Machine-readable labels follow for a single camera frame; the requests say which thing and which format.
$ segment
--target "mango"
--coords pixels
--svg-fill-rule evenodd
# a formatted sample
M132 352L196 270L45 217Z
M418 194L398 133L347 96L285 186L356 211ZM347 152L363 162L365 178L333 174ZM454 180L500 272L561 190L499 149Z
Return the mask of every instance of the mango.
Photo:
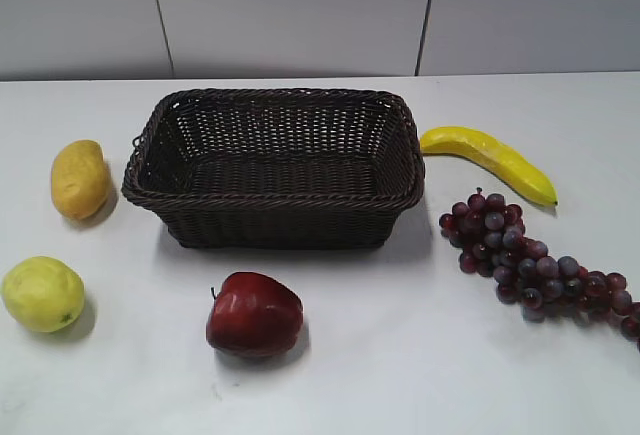
M111 188L102 148L93 140L78 140L56 156L51 169L51 199L56 209L72 220L96 213Z

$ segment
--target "lemon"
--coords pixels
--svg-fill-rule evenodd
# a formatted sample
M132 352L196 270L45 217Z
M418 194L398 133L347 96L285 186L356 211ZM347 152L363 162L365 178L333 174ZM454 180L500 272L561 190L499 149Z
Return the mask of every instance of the lemon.
M11 316L28 329L55 332L82 312L84 284L60 260L32 257L5 275L2 300Z
M93 140L67 145L53 161L51 198L67 218L83 220L96 213L107 200L110 186L102 148Z

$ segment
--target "apple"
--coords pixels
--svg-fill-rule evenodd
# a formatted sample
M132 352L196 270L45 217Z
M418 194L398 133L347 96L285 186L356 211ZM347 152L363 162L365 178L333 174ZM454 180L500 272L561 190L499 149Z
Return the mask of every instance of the apple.
M302 328L302 302L280 282L255 272L236 272L223 282L207 322L213 348L245 358L291 349Z

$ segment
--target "woven texture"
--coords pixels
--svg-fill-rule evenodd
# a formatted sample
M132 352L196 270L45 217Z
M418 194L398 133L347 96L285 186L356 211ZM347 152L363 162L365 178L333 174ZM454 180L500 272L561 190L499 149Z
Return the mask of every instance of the woven texture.
M134 146L122 193L185 247L380 246L424 190L411 112L387 92L177 92Z

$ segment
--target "yellow banana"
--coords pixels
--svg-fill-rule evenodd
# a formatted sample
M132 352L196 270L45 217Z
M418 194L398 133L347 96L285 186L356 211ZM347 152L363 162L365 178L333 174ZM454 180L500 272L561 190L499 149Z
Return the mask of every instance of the yellow banana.
M456 155L477 163L524 198L544 206L558 204L547 176L513 148L490 135L466 127L440 127L420 138L423 155Z

